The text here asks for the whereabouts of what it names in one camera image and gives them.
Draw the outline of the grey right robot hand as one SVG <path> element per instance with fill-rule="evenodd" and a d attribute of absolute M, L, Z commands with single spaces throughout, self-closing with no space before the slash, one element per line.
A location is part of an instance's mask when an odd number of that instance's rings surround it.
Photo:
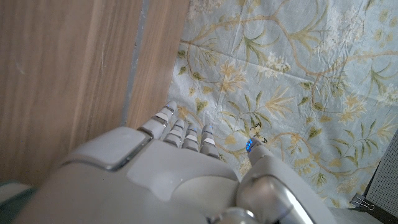
<path fill-rule="evenodd" d="M 303 179 L 251 138 L 239 178 L 213 129 L 172 120 L 168 102 L 137 129 L 116 128 L 69 154 L 16 223 L 334 223 Z"/>

